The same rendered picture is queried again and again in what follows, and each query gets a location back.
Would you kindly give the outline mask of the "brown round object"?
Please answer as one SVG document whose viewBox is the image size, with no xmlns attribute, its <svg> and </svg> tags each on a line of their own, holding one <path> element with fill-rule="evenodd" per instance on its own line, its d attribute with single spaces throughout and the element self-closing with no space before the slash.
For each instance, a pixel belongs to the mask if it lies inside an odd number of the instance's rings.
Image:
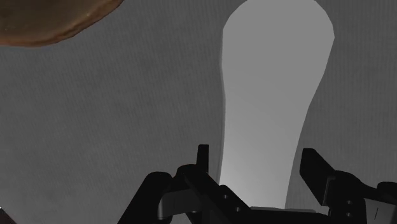
<svg viewBox="0 0 397 224">
<path fill-rule="evenodd" d="M 0 0 L 0 46 L 36 47 L 71 38 L 124 0 Z"/>
</svg>

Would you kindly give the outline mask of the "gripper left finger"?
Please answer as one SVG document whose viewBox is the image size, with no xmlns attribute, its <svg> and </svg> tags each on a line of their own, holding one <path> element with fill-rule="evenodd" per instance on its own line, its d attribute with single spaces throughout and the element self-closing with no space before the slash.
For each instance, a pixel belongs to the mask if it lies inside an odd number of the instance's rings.
<svg viewBox="0 0 397 224">
<path fill-rule="evenodd" d="M 200 144 L 196 163 L 180 166 L 175 176 L 149 173 L 117 224 L 171 224 L 178 214 L 191 224 L 249 224 L 251 209 L 208 171 L 209 145 Z"/>
</svg>

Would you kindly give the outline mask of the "pale grey elongated rounded object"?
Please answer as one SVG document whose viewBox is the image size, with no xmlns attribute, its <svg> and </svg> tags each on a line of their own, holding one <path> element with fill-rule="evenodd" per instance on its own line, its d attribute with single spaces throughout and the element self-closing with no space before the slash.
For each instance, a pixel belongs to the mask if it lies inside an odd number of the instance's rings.
<svg viewBox="0 0 397 224">
<path fill-rule="evenodd" d="M 300 133 L 333 40 L 316 0 L 246 0 L 227 20 L 220 182 L 247 205 L 284 207 Z"/>
</svg>

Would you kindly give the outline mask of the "grey fabric sofa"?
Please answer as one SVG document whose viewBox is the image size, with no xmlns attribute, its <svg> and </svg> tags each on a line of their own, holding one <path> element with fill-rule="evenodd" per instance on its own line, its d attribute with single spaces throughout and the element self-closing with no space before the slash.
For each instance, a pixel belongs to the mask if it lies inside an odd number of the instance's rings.
<svg viewBox="0 0 397 224">
<path fill-rule="evenodd" d="M 223 29 L 246 0 L 124 0 L 75 36 L 0 46 L 0 207 L 17 224 L 117 224 L 147 174 L 209 145 L 220 182 Z M 334 40 L 283 208 L 318 204 L 315 148 L 364 183 L 397 182 L 397 0 L 316 0 Z"/>
</svg>

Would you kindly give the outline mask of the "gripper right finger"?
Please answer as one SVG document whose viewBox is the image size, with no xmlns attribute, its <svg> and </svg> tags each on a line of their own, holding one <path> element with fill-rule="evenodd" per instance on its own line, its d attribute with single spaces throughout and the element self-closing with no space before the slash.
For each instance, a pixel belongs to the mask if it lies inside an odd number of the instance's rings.
<svg viewBox="0 0 397 224">
<path fill-rule="evenodd" d="M 318 203 L 328 208 L 330 224 L 397 224 L 396 182 L 368 186 L 335 170 L 312 148 L 303 149 L 299 173 Z"/>
</svg>

